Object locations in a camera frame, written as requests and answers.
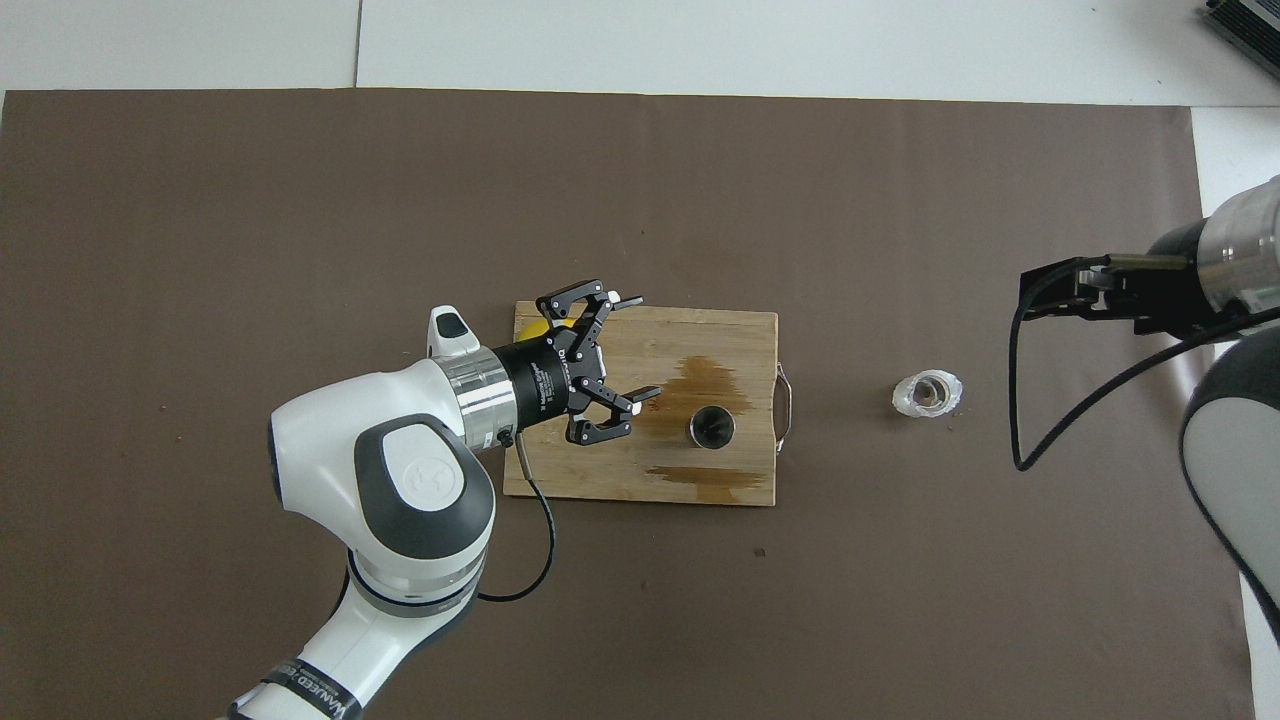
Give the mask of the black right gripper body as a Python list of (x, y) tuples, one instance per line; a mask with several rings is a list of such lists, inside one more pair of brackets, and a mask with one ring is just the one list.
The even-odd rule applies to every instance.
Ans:
[(1151, 245), (1148, 255), (1179, 256), (1187, 265), (1139, 275), (1140, 316), (1133, 323), (1134, 334), (1190, 336), (1210, 327), (1216, 318), (1198, 275), (1197, 252), (1203, 229), (1203, 222), (1193, 222), (1162, 234)]

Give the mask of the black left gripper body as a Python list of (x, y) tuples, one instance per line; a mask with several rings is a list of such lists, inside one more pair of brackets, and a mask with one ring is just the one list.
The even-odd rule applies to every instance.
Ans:
[(586, 411), (590, 398), (582, 392), (582, 379), (602, 378), (602, 350), (576, 352), (559, 336), (524, 340), (493, 352), (512, 384), (520, 430)]

